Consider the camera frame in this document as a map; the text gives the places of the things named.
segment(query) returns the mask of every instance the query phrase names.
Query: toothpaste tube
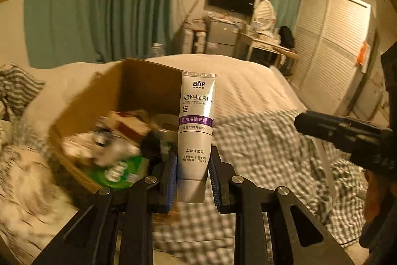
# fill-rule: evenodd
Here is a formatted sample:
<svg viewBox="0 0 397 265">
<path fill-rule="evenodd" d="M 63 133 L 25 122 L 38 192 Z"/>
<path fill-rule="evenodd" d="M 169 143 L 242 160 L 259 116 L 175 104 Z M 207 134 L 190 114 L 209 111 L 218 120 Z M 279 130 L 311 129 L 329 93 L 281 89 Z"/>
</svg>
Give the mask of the toothpaste tube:
<svg viewBox="0 0 397 265">
<path fill-rule="evenodd" d="M 203 203 L 211 154 L 215 74 L 184 71 L 178 127 L 178 201 Z"/>
</svg>

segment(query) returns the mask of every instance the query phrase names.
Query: checkered blanket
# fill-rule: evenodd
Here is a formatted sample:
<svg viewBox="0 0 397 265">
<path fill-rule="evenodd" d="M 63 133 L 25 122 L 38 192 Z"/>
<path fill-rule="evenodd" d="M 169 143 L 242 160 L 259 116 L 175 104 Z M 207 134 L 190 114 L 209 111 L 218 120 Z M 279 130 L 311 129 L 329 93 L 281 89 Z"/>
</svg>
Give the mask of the checkered blanket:
<svg viewBox="0 0 397 265">
<path fill-rule="evenodd" d="M 333 199 L 313 140 L 293 125 L 298 114 L 287 111 L 217 119 L 213 144 L 224 162 L 257 186 L 289 187 L 339 244 L 347 247 L 358 240 L 364 225 L 364 201 L 359 198 L 364 189 L 361 170 L 342 159 L 342 152 L 333 145 L 324 145 L 327 155 L 333 157 Z M 178 205 L 180 221 L 156 227 L 154 247 L 189 264 L 233 264 L 235 216 L 217 212 L 210 181 L 203 204 Z M 266 232 L 270 250 L 269 230 Z"/>
<path fill-rule="evenodd" d="M 54 184 L 47 144 L 20 120 L 43 87 L 14 64 L 0 67 L 0 237 L 26 265 L 76 212 Z"/>
</svg>

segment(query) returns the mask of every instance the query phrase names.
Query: louvered wardrobe door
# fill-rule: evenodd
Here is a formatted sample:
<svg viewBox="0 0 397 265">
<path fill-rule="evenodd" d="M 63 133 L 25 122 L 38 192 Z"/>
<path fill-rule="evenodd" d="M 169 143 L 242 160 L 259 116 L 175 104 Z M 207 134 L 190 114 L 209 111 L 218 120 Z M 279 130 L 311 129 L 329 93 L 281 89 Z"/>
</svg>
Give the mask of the louvered wardrobe door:
<svg viewBox="0 0 397 265">
<path fill-rule="evenodd" d="M 350 0 L 330 0 L 324 34 L 301 91 L 316 110 L 334 114 L 351 80 L 366 39 L 368 8 Z"/>
<path fill-rule="evenodd" d="M 299 88 L 308 71 L 324 24 L 327 0 L 302 0 L 295 28 L 295 50 L 300 59 L 294 64 L 291 84 Z"/>
</svg>

